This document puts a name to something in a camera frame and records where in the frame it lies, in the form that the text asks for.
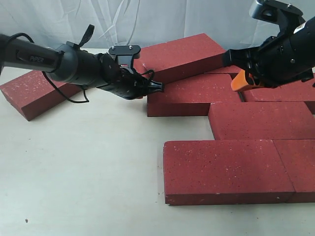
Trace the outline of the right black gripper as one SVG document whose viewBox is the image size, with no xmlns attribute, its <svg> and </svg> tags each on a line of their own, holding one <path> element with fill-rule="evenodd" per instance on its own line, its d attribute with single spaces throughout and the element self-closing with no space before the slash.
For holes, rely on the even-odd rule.
<svg viewBox="0 0 315 236">
<path fill-rule="evenodd" d="M 270 37 L 260 47 L 229 49 L 222 56 L 222 65 L 241 69 L 232 79 L 233 91 L 309 81 L 314 78 L 315 20 L 311 18 L 284 38 Z"/>
</svg>

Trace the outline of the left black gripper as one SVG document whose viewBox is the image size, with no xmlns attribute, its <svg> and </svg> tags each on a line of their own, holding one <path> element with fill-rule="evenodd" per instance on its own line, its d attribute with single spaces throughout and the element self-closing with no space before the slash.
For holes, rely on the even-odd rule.
<svg viewBox="0 0 315 236">
<path fill-rule="evenodd" d="M 104 84 L 99 89 L 110 92 L 126 100 L 139 99 L 164 91 L 164 84 L 153 80 L 155 72 L 150 69 L 138 73 L 134 68 L 119 66 L 108 53 L 100 57 L 101 78 Z"/>
</svg>

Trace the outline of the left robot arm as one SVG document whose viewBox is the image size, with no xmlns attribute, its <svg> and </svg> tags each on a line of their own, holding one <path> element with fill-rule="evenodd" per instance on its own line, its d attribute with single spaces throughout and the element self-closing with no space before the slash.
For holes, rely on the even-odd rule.
<svg viewBox="0 0 315 236">
<path fill-rule="evenodd" d="M 30 42 L 24 33 L 1 34 L 0 66 L 41 71 L 48 82 L 74 84 L 82 90 L 97 88 L 126 100 L 164 90 L 163 83 L 134 69 L 133 61 L 140 57 L 138 45 L 113 46 L 99 54 L 80 47 L 67 42 L 51 49 Z"/>
</svg>

